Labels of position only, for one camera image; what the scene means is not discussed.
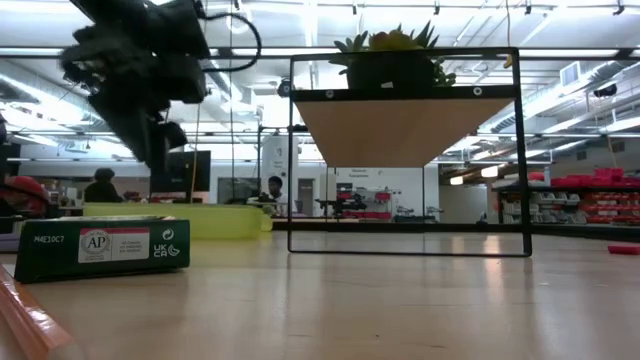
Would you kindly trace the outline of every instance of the black cable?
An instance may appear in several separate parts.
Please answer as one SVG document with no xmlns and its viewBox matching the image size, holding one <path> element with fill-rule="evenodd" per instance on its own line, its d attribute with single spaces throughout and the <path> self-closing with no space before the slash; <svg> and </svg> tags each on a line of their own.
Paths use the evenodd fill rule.
<svg viewBox="0 0 640 360">
<path fill-rule="evenodd" d="M 198 17 L 206 21 L 213 21 L 213 20 L 223 19 L 226 17 L 235 18 L 237 20 L 240 20 L 244 24 L 246 24 L 251 30 L 251 32 L 253 33 L 254 38 L 256 39 L 256 54 L 253 58 L 251 58 L 251 60 L 248 63 L 238 67 L 234 67 L 234 68 L 226 68 L 226 69 L 207 68 L 207 69 L 203 69 L 202 71 L 204 72 L 220 72 L 220 71 L 236 72 L 236 71 L 246 70 L 258 62 L 258 60 L 260 59 L 260 56 L 262 55 L 262 38 L 260 37 L 260 33 L 258 32 L 258 29 L 256 28 L 255 25 L 251 23 L 251 21 L 247 20 L 244 16 L 240 16 L 238 14 L 232 14 L 232 13 L 220 13 L 216 15 L 198 14 Z"/>
<path fill-rule="evenodd" d="M 154 4 L 151 0 L 142 0 L 147 6 L 152 7 L 154 10 L 158 11 L 159 14 L 163 15 L 162 13 L 162 8 L 157 5 Z M 260 37 L 260 33 L 258 32 L 258 29 L 256 28 L 255 25 L 253 25 L 251 23 L 251 21 L 247 20 L 244 16 L 240 16 L 238 14 L 233 14 L 233 13 L 219 13 L 219 14 L 215 14 L 215 15 L 206 15 L 206 10 L 204 9 L 204 7 L 202 6 L 202 2 L 201 1 L 196 1 L 195 2 L 195 9 L 196 9 L 196 15 L 198 16 L 198 19 L 200 20 L 205 20 L 205 21 L 213 21 L 213 20 L 218 20 L 218 19 L 224 19 L 226 17 L 232 17 L 235 18 L 239 21 L 241 21 L 242 23 L 244 23 L 245 25 L 247 25 L 249 27 L 249 30 L 251 30 L 251 32 L 253 33 L 253 37 L 256 39 L 256 54 L 253 58 L 251 58 L 251 61 L 249 61 L 248 63 L 242 65 L 242 66 L 238 66 L 235 68 L 227 68 L 227 69 L 220 69 L 220 68 L 207 68 L 207 69 L 202 69 L 203 72 L 208 73 L 208 72 L 236 72 L 236 71 L 242 71 L 242 70 L 246 70 L 250 67 L 252 67 L 253 65 L 255 65 L 258 60 L 260 59 L 260 56 L 262 55 L 262 38 Z"/>
</svg>

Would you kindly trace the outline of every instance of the product label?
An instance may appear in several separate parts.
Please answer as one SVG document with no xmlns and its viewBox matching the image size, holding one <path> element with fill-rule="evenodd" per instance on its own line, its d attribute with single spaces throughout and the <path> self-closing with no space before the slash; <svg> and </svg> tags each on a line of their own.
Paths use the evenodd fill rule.
<svg viewBox="0 0 640 360">
<path fill-rule="evenodd" d="M 78 262 L 148 259 L 149 237 L 148 228 L 81 229 Z"/>
</svg>

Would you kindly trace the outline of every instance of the security camera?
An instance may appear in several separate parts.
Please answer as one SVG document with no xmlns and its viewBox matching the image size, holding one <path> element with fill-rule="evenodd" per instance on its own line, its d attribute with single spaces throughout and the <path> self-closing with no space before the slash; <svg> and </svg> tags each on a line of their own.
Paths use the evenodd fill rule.
<svg viewBox="0 0 640 360">
<path fill-rule="evenodd" d="M 289 97 L 289 93 L 291 93 L 291 80 L 282 79 L 280 85 L 278 85 L 278 95 L 280 97 Z"/>
</svg>

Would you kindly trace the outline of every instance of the yellow bin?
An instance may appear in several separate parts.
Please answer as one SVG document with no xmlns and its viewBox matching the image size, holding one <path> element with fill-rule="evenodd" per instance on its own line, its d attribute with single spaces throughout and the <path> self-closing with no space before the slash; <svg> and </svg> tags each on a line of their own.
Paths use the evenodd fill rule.
<svg viewBox="0 0 640 360">
<path fill-rule="evenodd" d="M 88 203 L 84 215 L 156 215 L 188 219 L 192 240 L 257 239 L 263 224 L 260 209 L 242 205 Z"/>
</svg>

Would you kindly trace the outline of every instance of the succulent plant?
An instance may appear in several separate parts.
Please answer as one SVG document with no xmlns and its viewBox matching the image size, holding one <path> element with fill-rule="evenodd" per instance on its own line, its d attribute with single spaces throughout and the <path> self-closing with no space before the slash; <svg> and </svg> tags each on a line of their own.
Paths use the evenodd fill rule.
<svg viewBox="0 0 640 360">
<path fill-rule="evenodd" d="M 369 32 L 365 31 L 362 34 L 356 35 L 351 40 L 345 39 L 345 42 L 334 41 L 336 47 L 342 53 L 355 53 L 361 51 L 403 51 L 403 50 L 420 50 L 420 49 L 433 49 L 438 43 L 440 35 L 432 38 L 435 26 L 431 26 L 431 21 L 420 31 L 418 36 L 413 37 L 414 31 L 411 31 L 409 35 L 404 34 L 402 31 L 402 24 L 389 33 L 384 31 L 372 34 L 369 36 Z M 364 46 L 364 41 L 369 38 L 368 47 Z M 329 61 L 331 64 L 342 65 L 349 67 L 353 60 L 349 58 L 340 58 Z M 435 86 L 452 86 L 456 83 L 456 74 L 445 74 L 442 63 L 444 58 L 439 57 L 433 62 L 433 78 Z M 347 72 L 347 69 L 340 71 L 340 74 Z"/>
<path fill-rule="evenodd" d="M 367 36 L 369 36 L 369 32 L 365 31 L 362 34 L 356 35 L 356 37 L 353 38 L 353 40 L 351 40 L 350 38 L 346 38 L 345 42 L 336 40 L 333 43 L 342 53 L 354 53 L 354 52 L 366 51 L 363 45 L 364 45 L 364 41 L 367 39 Z M 349 64 L 351 63 L 351 59 L 345 57 L 345 58 L 331 60 L 329 61 L 329 63 L 335 64 L 335 65 L 349 66 Z M 340 75 L 346 72 L 347 72 L 347 69 L 343 69 L 340 71 Z"/>
</svg>

